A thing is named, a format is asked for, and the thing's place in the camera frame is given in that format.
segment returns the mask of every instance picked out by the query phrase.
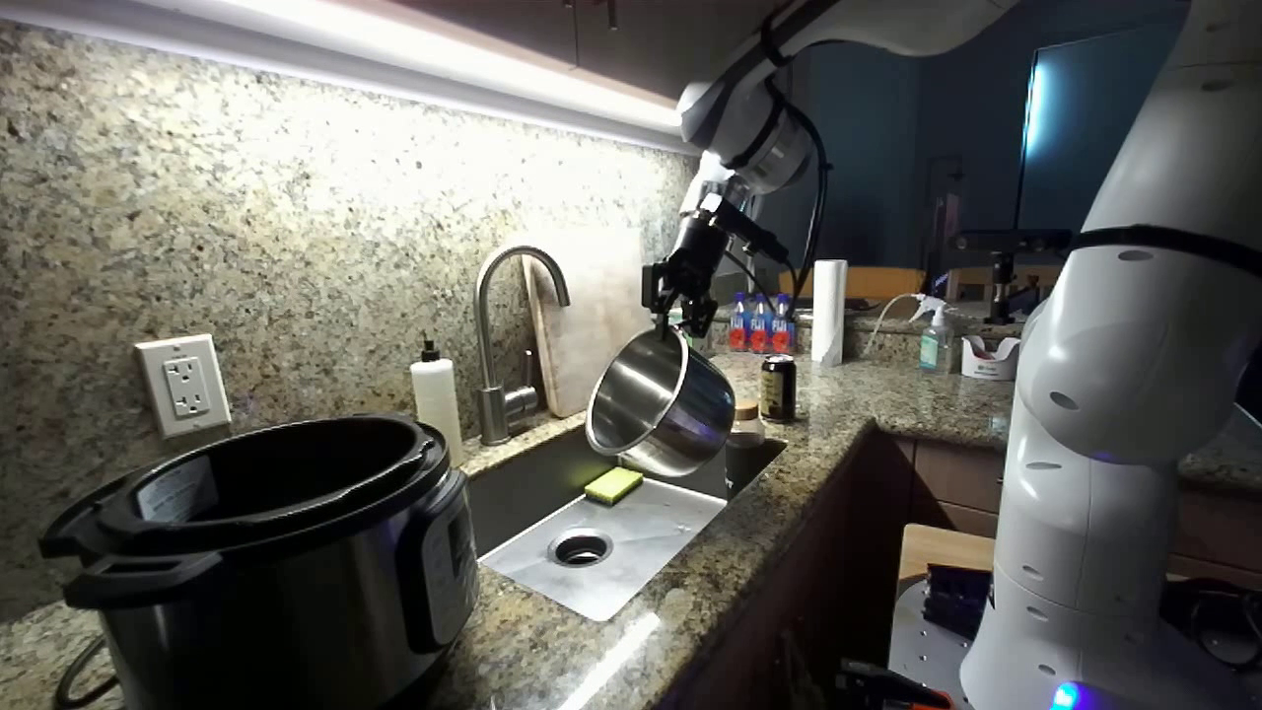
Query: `under-cabinet light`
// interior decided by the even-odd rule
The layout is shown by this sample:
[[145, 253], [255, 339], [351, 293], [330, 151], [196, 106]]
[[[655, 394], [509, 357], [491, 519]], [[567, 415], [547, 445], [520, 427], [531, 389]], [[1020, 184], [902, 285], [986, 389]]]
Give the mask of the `under-cabinet light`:
[[229, 22], [238, 32], [282, 35], [309, 46], [329, 46], [355, 57], [379, 57], [471, 82], [496, 93], [517, 93], [543, 106], [563, 106], [644, 128], [680, 128], [673, 101], [591, 71], [520, 52], [513, 42], [464, 32], [388, 0], [138, 0], [145, 8]]

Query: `metal bowl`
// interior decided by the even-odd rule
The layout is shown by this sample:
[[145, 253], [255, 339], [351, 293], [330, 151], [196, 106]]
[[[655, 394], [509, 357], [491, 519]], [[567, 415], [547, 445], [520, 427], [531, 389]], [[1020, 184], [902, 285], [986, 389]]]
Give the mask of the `metal bowl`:
[[637, 336], [589, 397], [589, 441], [658, 476], [704, 468], [732, 427], [732, 387], [680, 331]]

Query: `soap dispenser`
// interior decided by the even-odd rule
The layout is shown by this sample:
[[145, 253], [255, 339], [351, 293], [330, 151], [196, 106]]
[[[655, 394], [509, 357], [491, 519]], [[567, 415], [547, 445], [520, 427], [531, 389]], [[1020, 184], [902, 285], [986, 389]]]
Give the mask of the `soap dispenser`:
[[422, 361], [410, 361], [410, 394], [420, 420], [443, 434], [449, 464], [464, 462], [459, 366], [434, 347], [434, 339], [425, 339]]
[[947, 372], [951, 376], [955, 372], [955, 336], [947, 327], [947, 301], [934, 301], [923, 293], [915, 301], [920, 301], [920, 306], [913, 319], [930, 316], [930, 322], [920, 336], [920, 372], [930, 372], [930, 376]]

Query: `sink drain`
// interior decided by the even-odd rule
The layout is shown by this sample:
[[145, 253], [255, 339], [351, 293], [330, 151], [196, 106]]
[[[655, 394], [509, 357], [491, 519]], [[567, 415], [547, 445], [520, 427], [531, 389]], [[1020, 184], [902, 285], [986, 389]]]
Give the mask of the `sink drain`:
[[563, 566], [589, 566], [589, 565], [601, 565], [614, 545], [591, 528], [580, 528], [580, 532], [563, 532], [556, 545], [551, 545], [551, 560], [563, 565]]

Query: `white outlet cover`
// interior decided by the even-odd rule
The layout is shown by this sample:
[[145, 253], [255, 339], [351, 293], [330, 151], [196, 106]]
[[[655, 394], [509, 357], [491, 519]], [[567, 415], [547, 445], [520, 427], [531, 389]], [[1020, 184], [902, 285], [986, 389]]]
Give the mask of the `white outlet cover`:
[[208, 336], [136, 341], [165, 436], [234, 420], [222, 357]]

